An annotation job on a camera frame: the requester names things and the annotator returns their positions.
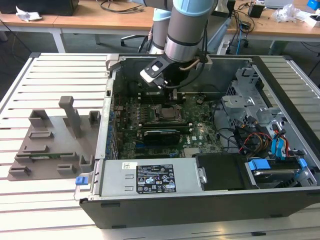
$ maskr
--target circuit board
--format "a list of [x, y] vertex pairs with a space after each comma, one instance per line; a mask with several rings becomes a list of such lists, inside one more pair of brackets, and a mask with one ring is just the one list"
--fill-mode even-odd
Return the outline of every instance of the circuit board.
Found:
[[177, 144], [148, 146], [140, 137], [141, 123], [155, 123], [161, 105], [140, 104], [136, 98], [115, 99], [119, 159], [190, 158], [197, 153], [222, 152], [210, 121], [212, 106], [209, 101], [199, 101], [197, 95], [186, 95], [183, 104], [172, 106], [170, 123], [185, 123], [187, 133], [181, 133]]

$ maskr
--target desk leg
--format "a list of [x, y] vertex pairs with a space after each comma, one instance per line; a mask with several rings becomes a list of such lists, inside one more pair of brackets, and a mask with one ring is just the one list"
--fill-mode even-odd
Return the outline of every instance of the desk leg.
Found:
[[95, 34], [94, 35], [94, 38], [95, 38], [95, 44], [100, 44], [101, 42], [100, 42], [100, 35], [99, 34]]
[[56, 45], [56, 48], [58, 49], [58, 52], [61, 54], [66, 53], [66, 49], [65, 49], [65, 39], [64, 36], [61, 32], [60, 28], [55, 28], [52, 30], [52, 35], [54, 38], [54, 42]]
[[7, 38], [7, 35], [6, 35], [6, 32], [5, 32], [5, 31], [0, 31], [0, 40], [1, 40], [2, 42], [8, 41], [8, 38]]
[[288, 41], [272, 41], [268, 55], [282, 55], [288, 43]]

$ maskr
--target label sticker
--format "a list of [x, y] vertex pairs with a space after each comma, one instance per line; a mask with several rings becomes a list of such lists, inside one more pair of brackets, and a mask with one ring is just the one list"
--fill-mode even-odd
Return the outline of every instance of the label sticker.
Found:
[[137, 162], [123, 162], [122, 169], [136, 169], [137, 165]]
[[175, 193], [177, 191], [175, 172], [172, 164], [145, 166], [136, 165], [135, 168], [136, 192], [138, 194], [162, 194]]

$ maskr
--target metal grid table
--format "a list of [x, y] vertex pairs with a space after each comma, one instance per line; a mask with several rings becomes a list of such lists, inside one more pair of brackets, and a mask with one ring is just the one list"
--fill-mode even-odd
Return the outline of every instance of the metal grid table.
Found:
[[[29, 58], [0, 104], [0, 178], [8, 174], [30, 125], [28, 117], [32, 109], [45, 108], [50, 116], [64, 115], [58, 106], [62, 95], [74, 97], [80, 115], [102, 109], [106, 56], [43, 53]], [[264, 61], [271, 64], [272, 59], [280, 61], [277, 57]], [[88, 195], [89, 187], [83, 188], [83, 197]], [[256, 236], [257, 240], [306, 240], [320, 236], [320, 204], [283, 218], [101, 230], [74, 200], [74, 188], [74, 179], [14, 182], [0, 179], [1, 240], [249, 239], [252, 232], [266, 233]]]
[[[293, 60], [285, 60], [282, 56], [263, 56], [262, 60], [311, 129], [320, 138], [319, 88]], [[263, 90], [270, 103], [274, 107], [277, 106], [270, 92], [266, 88]]]

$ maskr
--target motherboard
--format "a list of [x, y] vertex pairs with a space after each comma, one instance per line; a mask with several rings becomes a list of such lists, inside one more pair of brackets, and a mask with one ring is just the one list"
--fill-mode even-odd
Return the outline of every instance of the motherboard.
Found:
[[191, 158], [222, 151], [213, 128], [213, 102], [186, 94], [181, 104], [143, 104], [114, 96], [118, 159]]

